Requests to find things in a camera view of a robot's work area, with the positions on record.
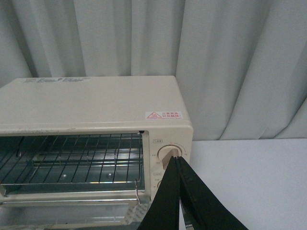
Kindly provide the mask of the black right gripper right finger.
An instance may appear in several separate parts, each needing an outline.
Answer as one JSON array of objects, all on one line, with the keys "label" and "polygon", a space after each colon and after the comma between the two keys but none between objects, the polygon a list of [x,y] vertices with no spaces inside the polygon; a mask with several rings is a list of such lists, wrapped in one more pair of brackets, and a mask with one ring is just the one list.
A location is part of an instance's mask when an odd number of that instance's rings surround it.
[{"label": "black right gripper right finger", "polygon": [[183,157],[177,158],[184,222],[191,230],[246,230]]}]

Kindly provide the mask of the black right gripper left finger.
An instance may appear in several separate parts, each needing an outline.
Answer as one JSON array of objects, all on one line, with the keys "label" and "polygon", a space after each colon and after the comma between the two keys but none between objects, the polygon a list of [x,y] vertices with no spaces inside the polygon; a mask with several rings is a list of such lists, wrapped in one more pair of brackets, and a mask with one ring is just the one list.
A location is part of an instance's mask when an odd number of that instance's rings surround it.
[{"label": "black right gripper left finger", "polygon": [[155,198],[143,219],[144,230],[178,230],[180,178],[171,157]]}]

